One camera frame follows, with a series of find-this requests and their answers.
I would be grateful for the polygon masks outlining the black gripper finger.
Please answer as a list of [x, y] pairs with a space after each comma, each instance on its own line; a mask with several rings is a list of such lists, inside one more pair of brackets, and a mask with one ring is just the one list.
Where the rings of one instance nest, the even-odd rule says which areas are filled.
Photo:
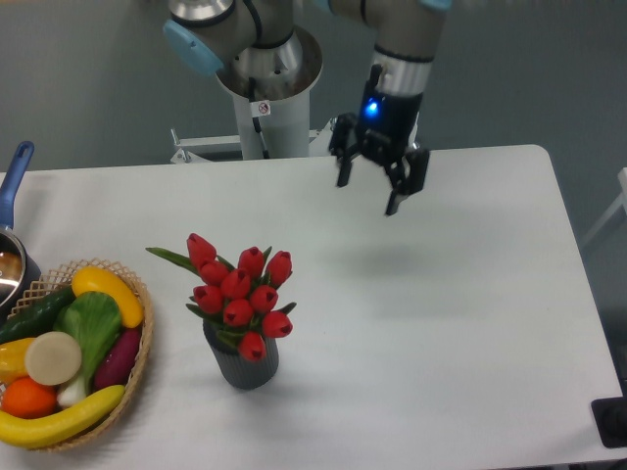
[[349, 184], [353, 159], [360, 153], [357, 127], [358, 117], [353, 113], [338, 116], [332, 124], [328, 151], [336, 159], [339, 170], [336, 186], [339, 188]]
[[392, 187], [385, 210], [386, 215], [395, 214], [402, 201], [423, 189], [429, 160], [428, 149], [406, 148], [399, 159], [384, 165]]

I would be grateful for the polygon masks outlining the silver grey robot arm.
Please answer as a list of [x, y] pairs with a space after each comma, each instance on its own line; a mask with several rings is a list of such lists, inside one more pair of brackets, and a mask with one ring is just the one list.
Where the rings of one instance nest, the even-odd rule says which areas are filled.
[[[430, 153], [414, 131], [450, 3], [323, 1], [320, 8], [376, 33], [360, 107], [333, 120], [328, 150], [339, 186], [349, 182], [356, 157], [381, 166], [393, 214], [424, 186]], [[215, 76], [231, 95], [244, 159], [309, 152], [310, 92], [322, 58], [315, 38], [296, 24], [292, 2], [172, 1], [163, 32], [188, 68]]]

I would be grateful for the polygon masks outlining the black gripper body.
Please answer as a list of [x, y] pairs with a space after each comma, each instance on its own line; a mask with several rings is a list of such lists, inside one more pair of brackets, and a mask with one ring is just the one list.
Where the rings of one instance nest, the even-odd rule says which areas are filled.
[[336, 157], [361, 154], [382, 167], [398, 163], [409, 143], [422, 94], [395, 96], [365, 90], [359, 111], [340, 115], [329, 142]]

